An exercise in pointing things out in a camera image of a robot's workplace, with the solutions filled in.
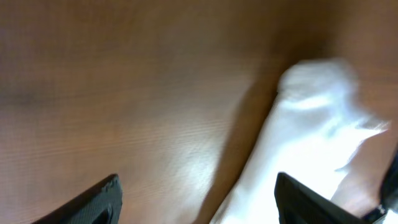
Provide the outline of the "white printed t-shirt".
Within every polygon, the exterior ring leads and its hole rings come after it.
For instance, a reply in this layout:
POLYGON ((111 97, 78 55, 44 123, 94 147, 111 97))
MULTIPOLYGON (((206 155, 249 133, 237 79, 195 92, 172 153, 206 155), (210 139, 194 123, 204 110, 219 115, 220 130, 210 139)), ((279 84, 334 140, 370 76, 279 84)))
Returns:
POLYGON ((256 145, 211 221, 277 223, 280 172, 332 198, 360 145, 389 128, 358 105, 357 90, 356 74, 342 60, 307 60, 287 69, 256 145))

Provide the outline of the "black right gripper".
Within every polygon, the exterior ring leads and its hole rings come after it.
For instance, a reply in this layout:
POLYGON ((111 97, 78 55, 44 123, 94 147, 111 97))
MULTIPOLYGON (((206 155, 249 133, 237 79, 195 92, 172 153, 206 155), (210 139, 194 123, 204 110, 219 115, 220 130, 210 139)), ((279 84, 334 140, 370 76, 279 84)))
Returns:
POLYGON ((367 213, 363 220, 369 223, 386 223, 397 214, 397 150, 382 180, 379 205, 367 213))

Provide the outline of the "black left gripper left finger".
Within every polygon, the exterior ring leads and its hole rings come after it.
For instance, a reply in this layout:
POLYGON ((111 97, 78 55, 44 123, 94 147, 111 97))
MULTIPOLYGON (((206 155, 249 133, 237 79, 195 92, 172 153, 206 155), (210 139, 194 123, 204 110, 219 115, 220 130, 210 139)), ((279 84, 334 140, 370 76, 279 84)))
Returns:
POLYGON ((111 174, 34 224, 118 224, 123 191, 111 174))

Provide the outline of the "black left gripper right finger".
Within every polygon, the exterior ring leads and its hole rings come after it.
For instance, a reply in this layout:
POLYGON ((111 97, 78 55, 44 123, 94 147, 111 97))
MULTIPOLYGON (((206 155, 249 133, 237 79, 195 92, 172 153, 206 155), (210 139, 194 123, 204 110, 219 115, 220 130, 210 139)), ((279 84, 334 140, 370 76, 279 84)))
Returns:
POLYGON ((367 224, 280 172, 274 189, 280 224, 367 224))

